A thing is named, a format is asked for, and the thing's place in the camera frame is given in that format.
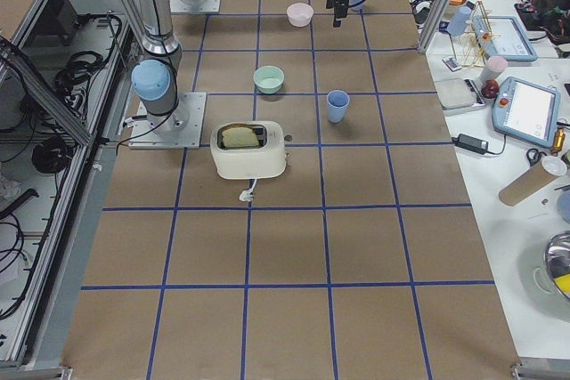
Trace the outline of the pink bowl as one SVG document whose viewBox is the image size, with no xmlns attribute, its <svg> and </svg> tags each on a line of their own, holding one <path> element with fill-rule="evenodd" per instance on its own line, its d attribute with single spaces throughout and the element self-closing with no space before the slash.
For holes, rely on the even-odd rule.
<svg viewBox="0 0 570 380">
<path fill-rule="evenodd" d="M 289 24 L 296 28 L 308 26 L 314 16 L 314 9 L 310 4 L 294 3 L 286 10 Z"/>
</svg>

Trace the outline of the green bowl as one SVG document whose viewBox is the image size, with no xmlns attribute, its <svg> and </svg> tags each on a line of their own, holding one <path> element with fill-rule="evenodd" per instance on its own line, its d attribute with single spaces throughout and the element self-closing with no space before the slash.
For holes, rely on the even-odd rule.
<svg viewBox="0 0 570 380">
<path fill-rule="evenodd" d="M 284 72 L 276 66 L 262 66 L 253 74 L 257 90 L 264 94 L 274 94 L 280 91 L 284 82 Z"/>
</svg>

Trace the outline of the blue cup on desk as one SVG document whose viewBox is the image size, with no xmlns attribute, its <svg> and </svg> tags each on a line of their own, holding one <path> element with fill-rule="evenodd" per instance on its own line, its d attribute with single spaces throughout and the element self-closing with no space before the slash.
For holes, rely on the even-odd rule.
<svg viewBox="0 0 570 380">
<path fill-rule="evenodd" d="M 461 6 L 449 21 L 446 32 L 450 36 L 462 35 L 468 26 L 468 20 L 471 16 L 471 9 L 468 6 Z"/>
</svg>

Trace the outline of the kitchen scale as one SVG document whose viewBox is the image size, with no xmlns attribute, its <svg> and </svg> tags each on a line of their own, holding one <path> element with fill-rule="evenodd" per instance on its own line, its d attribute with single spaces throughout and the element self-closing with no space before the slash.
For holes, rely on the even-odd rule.
<svg viewBox="0 0 570 380">
<path fill-rule="evenodd" d="M 435 81 L 437 96 L 446 116 L 459 115 L 485 107 L 480 92 L 471 79 Z"/>
</svg>

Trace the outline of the far teach pendant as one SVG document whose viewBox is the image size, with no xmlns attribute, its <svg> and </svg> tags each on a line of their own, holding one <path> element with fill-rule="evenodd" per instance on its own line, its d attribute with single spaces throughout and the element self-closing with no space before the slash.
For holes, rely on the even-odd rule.
<svg viewBox="0 0 570 380">
<path fill-rule="evenodd" d="M 538 59 L 525 30 L 515 17 L 476 15 L 471 19 L 471 27 L 487 58 L 501 56 L 510 62 Z"/>
</svg>

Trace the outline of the teach pendant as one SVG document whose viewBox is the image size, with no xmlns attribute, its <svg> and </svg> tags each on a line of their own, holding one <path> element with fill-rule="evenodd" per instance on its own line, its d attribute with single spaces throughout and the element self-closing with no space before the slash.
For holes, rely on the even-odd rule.
<svg viewBox="0 0 570 380">
<path fill-rule="evenodd" d="M 508 136 L 548 148 L 557 131 L 560 94 L 556 89 L 508 77 L 493 104 L 493 128 Z"/>
<path fill-rule="evenodd" d="M 510 62 L 538 59 L 525 30 L 515 17 L 476 15 L 471 19 L 471 27 L 487 58 L 501 56 Z"/>
</svg>

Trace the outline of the pink cup on desk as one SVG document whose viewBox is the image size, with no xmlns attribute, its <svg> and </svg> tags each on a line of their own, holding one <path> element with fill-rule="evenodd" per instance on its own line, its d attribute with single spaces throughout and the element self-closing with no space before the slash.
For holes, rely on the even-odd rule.
<svg viewBox="0 0 570 380">
<path fill-rule="evenodd" d="M 496 80 L 497 77 L 509 66 L 507 60 L 500 55 L 494 55 L 488 58 L 483 70 L 479 75 L 479 82 L 484 84 L 488 80 Z"/>
</svg>

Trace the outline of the cream toaster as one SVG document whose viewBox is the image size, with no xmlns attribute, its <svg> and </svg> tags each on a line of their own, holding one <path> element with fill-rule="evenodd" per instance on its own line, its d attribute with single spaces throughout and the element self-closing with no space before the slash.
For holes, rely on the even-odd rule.
<svg viewBox="0 0 570 380">
<path fill-rule="evenodd" d="M 227 149 L 222 144 L 222 131 L 226 128 L 251 127 L 259 146 L 245 149 Z M 273 178 L 286 168 L 284 132 L 273 121 L 245 121 L 219 125 L 210 136 L 210 151 L 217 173 L 228 180 Z"/>
</svg>

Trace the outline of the bread slice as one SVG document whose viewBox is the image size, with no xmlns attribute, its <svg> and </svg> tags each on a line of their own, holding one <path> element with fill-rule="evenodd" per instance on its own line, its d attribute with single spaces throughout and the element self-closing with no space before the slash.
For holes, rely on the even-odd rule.
<svg viewBox="0 0 570 380">
<path fill-rule="evenodd" d="M 251 127 L 237 126 L 222 131 L 222 144 L 227 149 L 245 149 L 259 146 L 259 140 Z"/>
</svg>

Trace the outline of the black power adapter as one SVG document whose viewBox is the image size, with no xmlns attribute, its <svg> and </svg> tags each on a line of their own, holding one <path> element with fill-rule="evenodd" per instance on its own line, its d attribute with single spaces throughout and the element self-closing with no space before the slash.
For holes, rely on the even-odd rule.
<svg viewBox="0 0 570 380">
<path fill-rule="evenodd" d="M 464 133 L 452 137 L 452 142 L 457 148 L 468 150 L 479 155 L 488 153 L 488 141 Z"/>
</svg>

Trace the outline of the near teach pendant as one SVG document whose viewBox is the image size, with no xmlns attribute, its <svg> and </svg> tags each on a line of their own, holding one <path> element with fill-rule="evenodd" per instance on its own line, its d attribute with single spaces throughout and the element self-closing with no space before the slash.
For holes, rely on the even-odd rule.
<svg viewBox="0 0 570 380">
<path fill-rule="evenodd" d="M 508 77 L 493 104 L 493 128 L 508 136 L 548 148 L 557 131 L 560 94 L 556 89 Z"/>
</svg>

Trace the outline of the cardboard tube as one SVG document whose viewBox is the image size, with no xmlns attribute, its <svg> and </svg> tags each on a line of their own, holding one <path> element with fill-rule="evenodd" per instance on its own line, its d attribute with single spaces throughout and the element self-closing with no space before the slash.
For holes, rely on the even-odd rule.
<svg viewBox="0 0 570 380">
<path fill-rule="evenodd" d="M 547 156 L 503 188 L 499 192 L 498 198 L 507 206 L 515 206 L 566 172 L 567 165 L 564 161 L 560 158 Z"/>
</svg>

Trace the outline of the metal bowl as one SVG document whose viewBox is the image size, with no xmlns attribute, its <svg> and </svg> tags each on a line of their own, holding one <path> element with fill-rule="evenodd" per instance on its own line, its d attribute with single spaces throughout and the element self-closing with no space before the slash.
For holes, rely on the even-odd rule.
<svg viewBox="0 0 570 380">
<path fill-rule="evenodd" d="M 542 262 L 533 271 L 533 282 L 548 295 L 569 301 L 569 231 L 553 236 L 546 244 Z"/>
</svg>

